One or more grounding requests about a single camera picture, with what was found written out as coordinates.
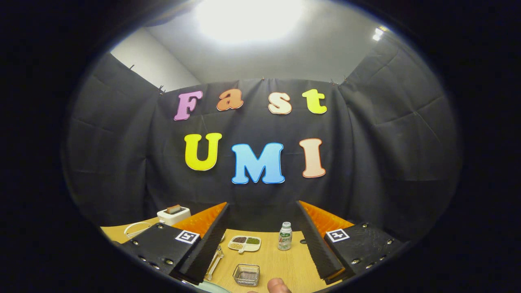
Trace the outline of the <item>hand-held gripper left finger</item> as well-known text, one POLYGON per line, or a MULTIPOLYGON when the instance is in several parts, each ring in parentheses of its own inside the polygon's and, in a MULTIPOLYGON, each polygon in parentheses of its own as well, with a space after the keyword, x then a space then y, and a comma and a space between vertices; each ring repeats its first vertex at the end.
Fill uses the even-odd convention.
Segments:
POLYGON ((229 204, 223 202, 174 225, 154 224, 119 248, 162 274, 197 285, 204 280, 228 218, 229 204))

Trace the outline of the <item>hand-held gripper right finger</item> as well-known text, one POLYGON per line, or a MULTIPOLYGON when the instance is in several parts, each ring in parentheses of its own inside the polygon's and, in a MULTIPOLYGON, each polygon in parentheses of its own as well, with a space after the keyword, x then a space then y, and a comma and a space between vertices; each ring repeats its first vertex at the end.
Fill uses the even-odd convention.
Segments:
POLYGON ((407 241, 366 221, 353 224, 301 200, 296 205, 298 226, 318 275, 328 285, 374 270, 407 248, 407 241))

